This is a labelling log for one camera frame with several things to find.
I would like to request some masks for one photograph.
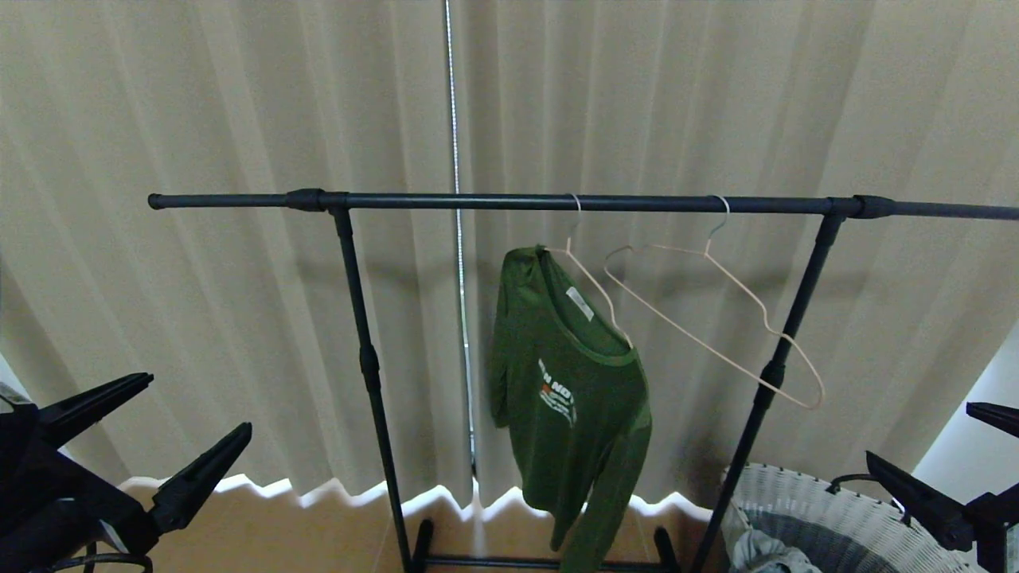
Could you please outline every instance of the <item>vertical rack pole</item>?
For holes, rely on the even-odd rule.
[[[392,460],[392,445],[389,442],[389,428],[385,422],[385,406],[382,404],[382,380],[379,378],[379,357],[372,346],[371,333],[368,330],[368,311],[365,309],[365,295],[361,290],[361,271],[358,269],[358,253],[354,247],[354,225],[351,222],[351,210],[330,209],[336,222],[336,233],[343,251],[343,267],[346,270],[346,283],[351,291],[351,303],[354,305],[354,321],[358,328],[358,341],[361,344],[361,373],[365,376],[365,386],[372,403],[372,418],[375,420],[375,433],[379,440],[379,453],[382,455],[382,471],[385,474],[386,489],[389,492],[389,507],[392,510],[392,522],[396,529],[396,542],[399,545],[399,561],[404,573],[414,573],[411,559],[411,545],[407,539],[407,524],[404,523],[404,510],[399,506],[399,488],[396,485],[396,466]]]
[[[835,244],[836,237],[839,235],[839,227],[845,220],[846,217],[844,215],[824,215],[824,219],[817,229],[817,237],[814,239],[814,249],[810,253],[810,260],[807,262],[807,268],[803,271],[803,278],[800,280],[800,287],[796,291],[796,298],[793,300],[793,307],[789,310],[789,317],[786,319],[786,326],[783,328],[783,332],[789,334],[790,337],[795,338],[796,332],[800,329],[800,323],[803,322],[803,316],[807,312],[807,305],[810,304],[810,298],[814,294],[814,287],[817,285],[821,269],[824,268],[824,260],[827,259],[828,251],[832,249],[832,245]],[[761,378],[774,387],[782,387],[782,382],[785,380],[786,359],[789,358],[790,349],[792,349],[792,345],[789,344],[789,341],[780,338],[771,360],[761,370]],[[736,492],[736,484],[740,480],[740,474],[747,464],[747,459],[750,458],[750,450],[754,446],[757,432],[760,431],[761,423],[764,421],[764,414],[767,413],[767,409],[771,406],[772,399],[774,399],[774,392],[762,385],[757,386],[757,395],[754,396],[754,405],[750,410],[750,416],[747,418],[747,424],[743,427],[743,434],[740,435],[740,442],[736,447],[736,453],[733,455],[733,461],[729,466],[729,472],[726,474],[726,480],[722,482],[718,503],[715,504],[714,511],[711,512],[711,520],[704,531],[704,537],[697,546],[692,573],[700,573],[704,567],[704,563],[707,561],[707,556],[711,552],[711,544],[714,542],[714,538],[718,535],[718,529],[721,527],[721,519],[725,517],[729,503],[733,500],[733,494]]]

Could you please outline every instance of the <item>shirt graphic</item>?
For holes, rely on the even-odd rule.
[[[545,363],[538,359],[538,367],[541,368],[541,390],[538,396],[552,410],[562,414],[562,417],[570,422],[570,427],[577,423],[577,407],[574,406],[573,394],[562,384],[556,382],[545,369]]]

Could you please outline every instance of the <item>white wire hanger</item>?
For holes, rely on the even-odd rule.
[[[592,276],[591,273],[588,272],[587,268],[584,267],[584,264],[581,263],[579,260],[577,260],[577,257],[575,257],[573,254],[572,251],[573,236],[575,232],[577,232],[577,227],[580,226],[580,219],[583,214],[583,209],[580,206],[580,198],[572,193],[569,195],[573,196],[574,201],[577,202],[577,221],[574,222],[574,225],[570,228],[570,235],[567,236],[567,248],[553,249],[551,247],[545,247],[545,250],[550,251],[552,253],[561,253],[566,255],[571,261],[574,262],[575,265],[577,265],[577,267],[580,268],[580,270],[584,273],[584,276],[587,276],[591,280],[591,282],[593,282],[594,285],[598,288],[598,292],[601,293],[601,296],[605,298],[605,302],[608,303],[608,313],[612,317],[612,327],[615,328],[615,330],[619,333],[623,334],[623,337],[627,340],[627,345],[629,345],[630,348],[633,349],[634,344],[630,340],[630,335],[627,334],[626,331],[624,331],[623,328],[620,328],[620,325],[615,323],[615,307],[612,306],[612,299],[608,298],[608,293],[606,293],[605,290],[601,288],[601,284],[599,284],[598,281],[594,279],[594,276]]]
[[[777,394],[779,396],[785,398],[786,400],[789,400],[793,404],[796,404],[797,406],[799,406],[801,408],[806,408],[807,410],[815,410],[815,409],[819,408],[821,406],[821,404],[824,402],[824,382],[821,380],[820,374],[817,373],[817,369],[814,368],[813,363],[810,362],[810,359],[807,358],[807,355],[800,348],[800,345],[796,344],[796,341],[794,341],[792,336],[790,336],[789,334],[786,334],[785,332],[782,332],[782,331],[776,330],[776,329],[774,329],[774,328],[771,327],[771,325],[768,323],[768,319],[767,319],[767,307],[765,307],[764,303],[762,303],[761,300],[759,298],[757,298],[757,295],[755,295],[753,293],[753,291],[751,291],[750,289],[748,289],[743,282],[740,282],[740,280],[738,278],[736,278],[736,276],[734,276],[733,273],[729,272],[729,270],[726,269],[726,267],[721,266],[721,264],[719,264],[718,261],[716,261],[714,259],[714,257],[712,257],[711,254],[708,252],[708,250],[711,248],[711,237],[719,228],[726,226],[726,223],[729,222],[729,215],[731,213],[731,209],[729,207],[729,201],[727,201],[725,197],[720,197],[720,196],[717,196],[717,195],[714,196],[714,197],[717,197],[726,205],[726,218],[721,221],[721,223],[719,223],[714,228],[712,228],[711,232],[708,233],[708,236],[707,236],[707,243],[704,244],[704,250],[703,251],[694,251],[694,250],[691,250],[691,249],[680,249],[679,247],[668,247],[668,246],[665,246],[665,245],[647,245],[646,247],[651,247],[651,248],[654,248],[654,249],[663,249],[663,250],[666,250],[666,251],[675,251],[675,252],[679,252],[679,253],[686,253],[686,254],[690,254],[690,255],[698,255],[698,256],[700,256],[700,257],[702,257],[704,259],[707,259],[708,262],[710,262],[718,270],[720,270],[721,272],[723,272],[726,274],[726,276],[728,276],[730,278],[730,280],[732,280],[733,282],[735,282],[744,293],[747,294],[747,296],[749,296],[755,303],[757,303],[757,306],[760,307],[760,309],[761,309],[761,316],[762,316],[763,321],[764,321],[764,328],[766,328],[768,332],[770,332],[770,333],[772,333],[772,334],[774,334],[774,335],[776,335],[779,337],[782,337],[782,338],[785,338],[786,341],[788,341],[789,344],[792,345],[794,349],[796,349],[796,352],[799,353],[800,357],[803,358],[803,361],[806,362],[807,367],[810,368],[810,372],[814,375],[814,379],[817,381],[817,400],[813,404],[806,404],[804,402],[801,402],[800,400],[797,400],[796,398],[793,398],[792,396],[786,394],[782,389],[780,389],[780,388],[775,387],[774,385],[770,384],[769,382],[763,380],[757,374],[754,374],[750,370],[747,370],[746,368],[744,368],[740,364],[736,363],[736,361],[734,361],[733,359],[731,359],[728,356],[721,354],[717,350],[711,348],[710,345],[708,345],[704,341],[698,338],[697,336],[695,336],[694,334],[692,334],[691,332],[689,332],[687,329],[685,329],[684,327],[682,327],[679,324],[677,324],[673,319],[671,319],[667,316],[665,316],[664,314],[662,314],[661,311],[659,311],[658,309],[654,308],[654,306],[652,306],[650,303],[648,303],[643,298],[641,298],[640,295],[638,295],[637,293],[634,293],[632,289],[630,289],[629,287],[627,287],[626,284],[624,284],[622,280],[620,280],[619,278],[615,277],[615,275],[613,275],[611,272],[609,272],[609,270],[608,270],[608,259],[611,258],[613,255],[615,255],[618,253],[621,253],[623,251],[630,251],[631,253],[637,253],[639,250],[643,250],[644,248],[635,249],[631,245],[627,245],[625,247],[620,247],[619,249],[612,251],[611,253],[609,253],[608,255],[605,256],[604,265],[603,265],[602,268],[605,271],[605,274],[607,274],[608,277],[611,278],[616,284],[619,284],[624,291],[626,291],[627,293],[630,293],[630,295],[632,295],[635,299],[637,299],[644,306],[646,306],[647,308],[649,308],[651,310],[651,312],[657,314],[660,318],[662,318],[663,320],[665,320],[665,322],[668,322],[677,330],[679,330],[680,332],[683,332],[684,334],[686,334],[690,340],[692,340],[695,343],[697,343],[698,345],[704,347],[711,354],[713,354],[713,355],[717,356],[718,358],[725,360],[730,365],[732,365],[733,367],[735,367],[737,370],[739,370],[739,371],[743,372],[744,374],[746,374],[746,375],[750,376],[751,378],[753,378],[758,384],[763,385],[764,387],[770,389],[771,392]],[[612,324],[615,324],[614,308],[611,306],[611,304],[609,304],[608,309],[609,309],[609,312],[613,313],[612,314]]]

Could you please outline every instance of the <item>shirt neckline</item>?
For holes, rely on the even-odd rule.
[[[548,277],[545,275],[545,267],[542,265],[541,257],[543,256],[548,257],[549,262],[551,263],[549,265],[549,271],[557,270],[564,282],[566,282],[570,287],[573,287],[574,289],[577,289],[577,284],[574,282],[570,274],[567,273],[565,270],[562,270],[562,267],[559,266],[559,263],[555,260],[554,257],[552,257],[552,253],[547,249],[545,249],[543,245],[538,245],[537,247],[535,247],[534,252],[535,252],[535,259],[538,264],[538,274],[540,275],[538,281],[540,282],[540,288],[541,288],[541,301],[545,307],[545,310],[547,310],[548,313],[552,315],[552,319],[555,321],[555,326],[559,330],[559,332],[562,335],[565,335],[574,346],[574,348],[580,351],[581,354],[587,356],[588,358],[599,364],[603,364],[605,366],[626,366],[634,362],[634,360],[637,358],[637,347],[633,347],[625,354],[621,355],[602,354],[585,345],[583,341],[577,337],[577,334],[575,334],[573,330],[571,330],[570,327],[567,326],[566,322],[562,320],[562,317],[559,315],[559,311],[555,308],[555,305],[552,304],[552,294],[548,291]],[[602,325],[605,325],[610,329],[613,337],[618,338],[623,345],[627,345],[626,338],[621,336],[618,332],[615,332],[615,330],[611,329],[611,326],[608,326],[610,322],[605,320],[604,317],[601,316],[601,313],[598,312],[598,309],[592,306],[591,311],[594,312],[594,316],[597,317],[598,321]]]

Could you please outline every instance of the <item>beige curtain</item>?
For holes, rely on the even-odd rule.
[[[883,195],[1016,205],[1019,5],[1014,3],[470,2],[454,0],[465,193]],[[574,215],[465,217],[467,315],[487,503],[516,483],[484,394],[504,252],[562,246]],[[577,251],[605,285],[605,254],[647,242],[698,248],[718,215],[588,213]],[[734,215],[714,256],[782,324],[819,218]],[[776,400],[753,460],[818,476],[874,450],[910,467],[1019,312],[1019,225],[848,221],[800,331],[828,400]],[[709,264],[613,261],[628,284],[751,370],[770,356],[756,307]],[[586,284],[588,299],[605,306]],[[713,501],[754,383],[620,290],[653,400],[637,492]],[[813,398],[794,355],[787,388]]]
[[[335,229],[146,197],[451,193],[442,3],[0,6],[0,350],[40,403],[148,370],[71,442],[168,476],[244,420],[235,469],[382,480]],[[355,214],[404,492],[471,499],[451,212]]]

